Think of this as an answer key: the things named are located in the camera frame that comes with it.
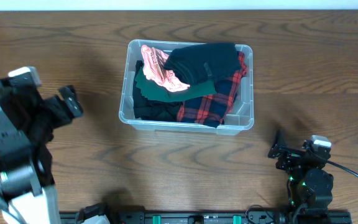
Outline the red navy plaid garment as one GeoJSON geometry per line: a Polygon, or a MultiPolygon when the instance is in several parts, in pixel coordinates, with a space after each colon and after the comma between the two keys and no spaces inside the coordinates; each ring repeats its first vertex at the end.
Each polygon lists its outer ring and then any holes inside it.
{"type": "Polygon", "coordinates": [[[245,54],[237,51],[241,68],[231,76],[215,83],[216,94],[201,96],[183,102],[177,114],[180,123],[198,123],[212,128],[224,124],[224,119],[234,107],[241,80],[247,73],[245,54]]]}

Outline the black garment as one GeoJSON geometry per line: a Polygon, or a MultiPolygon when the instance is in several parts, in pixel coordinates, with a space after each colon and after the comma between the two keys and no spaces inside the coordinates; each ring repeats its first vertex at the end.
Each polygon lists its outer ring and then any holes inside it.
{"type": "Polygon", "coordinates": [[[135,118],[141,118],[143,120],[150,121],[167,121],[176,122],[177,113],[182,105],[182,102],[162,102],[149,100],[144,97],[137,87],[138,81],[136,78],[140,78],[143,75],[143,65],[141,60],[138,60],[135,65],[135,77],[132,87],[132,97],[134,101],[134,115],[135,118]]]}

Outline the pink printed t-shirt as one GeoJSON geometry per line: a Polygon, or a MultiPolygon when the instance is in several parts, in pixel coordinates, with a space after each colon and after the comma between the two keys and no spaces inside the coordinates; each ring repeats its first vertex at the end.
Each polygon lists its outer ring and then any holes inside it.
{"type": "Polygon", "coordinates": [[[173,70],[164,69],[169,55],[164,51],[143,45],[141,53],[144,60],[143,72],[148,80],[164,87],[169,92],[178,92],[189,89],[190,85],[182,83],[173,70]]]}

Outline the dark teal garment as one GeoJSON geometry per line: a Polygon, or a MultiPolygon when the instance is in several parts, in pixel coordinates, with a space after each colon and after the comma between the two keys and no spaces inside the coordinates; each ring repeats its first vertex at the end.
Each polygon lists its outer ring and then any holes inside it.
{"type": "Polygon", "coordinates": [[[225,79],[241,69],[233,43],[199,44],[173,50],[164,63],[185,84],[225,79]]]}

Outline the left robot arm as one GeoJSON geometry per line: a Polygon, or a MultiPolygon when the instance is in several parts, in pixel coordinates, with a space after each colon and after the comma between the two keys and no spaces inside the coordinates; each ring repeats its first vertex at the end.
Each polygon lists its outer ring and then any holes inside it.
{"type": "Polygon", "coordinates": [[[26,223],[13,200],[41,196],[55,184],[46,145],[53,131],[83,115],[74,86],[44,99],[31,78],[0,79],[0,210],[26,223]]]}

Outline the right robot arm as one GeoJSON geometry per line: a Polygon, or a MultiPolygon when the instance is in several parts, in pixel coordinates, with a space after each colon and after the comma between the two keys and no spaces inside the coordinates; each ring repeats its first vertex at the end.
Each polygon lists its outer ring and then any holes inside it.
{"type": "Polygon", "coordinates": [[[268,157],[276,159],[276,168],[288,174],[288,203],[306,213],[325,213],[333,200],[334,177],[323,170],[331,157],[331,142],[313,135],[301,149],[287,146],[284,135],[277,131],[268,157]]]}

